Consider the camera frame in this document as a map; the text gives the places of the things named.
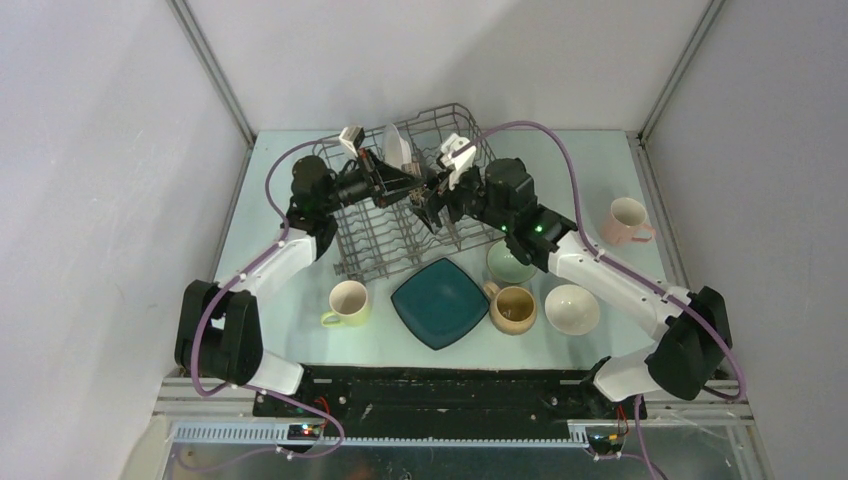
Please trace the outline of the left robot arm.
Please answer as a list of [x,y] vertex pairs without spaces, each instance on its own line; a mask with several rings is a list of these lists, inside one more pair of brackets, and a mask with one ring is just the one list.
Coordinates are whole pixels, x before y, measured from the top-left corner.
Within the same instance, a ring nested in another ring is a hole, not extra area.
[[336,212],[365,200],[386,208],[424,184],[421,176],[380,160],[370,149],[359,149],[340,171],[316,155],[297,160],[289,207],[272,242],[231,279],[195,280],[186,287],[176,363],[224,386],[277,392],[278,404],[292,416],[311,412],[316,390],[302,380],[303,366],[263,345],[261,302],[279,295],[328,250],[338,229]]

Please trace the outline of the white ruffled plate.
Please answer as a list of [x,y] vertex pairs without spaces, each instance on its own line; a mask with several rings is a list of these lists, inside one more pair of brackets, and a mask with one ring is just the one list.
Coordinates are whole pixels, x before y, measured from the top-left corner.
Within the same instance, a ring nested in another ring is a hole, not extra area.
[[383,161],[392,167],[402,169],[412,162],[412,150],[394,124],[386,124],[383,130]]

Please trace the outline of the brown speckled bowl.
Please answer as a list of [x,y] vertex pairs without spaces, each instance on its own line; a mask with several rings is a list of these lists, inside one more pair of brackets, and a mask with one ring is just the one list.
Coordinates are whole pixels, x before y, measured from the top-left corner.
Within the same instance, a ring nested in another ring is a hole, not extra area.
[[409,192],[410,202],[419,207],[423,207],[427,204],[428,200],[431,197],[431,190],[426,186],[422,186],[416,189],[413,189]]

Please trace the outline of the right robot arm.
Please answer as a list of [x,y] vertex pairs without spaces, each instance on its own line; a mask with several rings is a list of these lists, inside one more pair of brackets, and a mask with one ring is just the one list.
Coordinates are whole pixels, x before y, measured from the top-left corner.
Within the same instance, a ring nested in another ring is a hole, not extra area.
[[533,265],[589,290],[627,313],[654,345],[600,360],[581,392],[585,411],[606,418],[623,400],[658,390],[683,400],[706,391],[732,346],[720,293],[697,293],[648,279],[601,250],[577,224],[542,205],[519,159],[496,159],[485,169],[440,172],[413,201],[428,229],[469,217],[503,233],[507,247]]

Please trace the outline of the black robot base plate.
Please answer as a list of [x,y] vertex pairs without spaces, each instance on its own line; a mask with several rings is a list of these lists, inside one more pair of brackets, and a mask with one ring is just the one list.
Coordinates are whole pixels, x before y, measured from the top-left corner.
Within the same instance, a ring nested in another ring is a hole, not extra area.
[[584,370],[455,370],[309,365],[298,406],[257,395],[259,418],[308,417],[328,407],[345,434],[527,434],[565,431],[571,420],[614,420]]

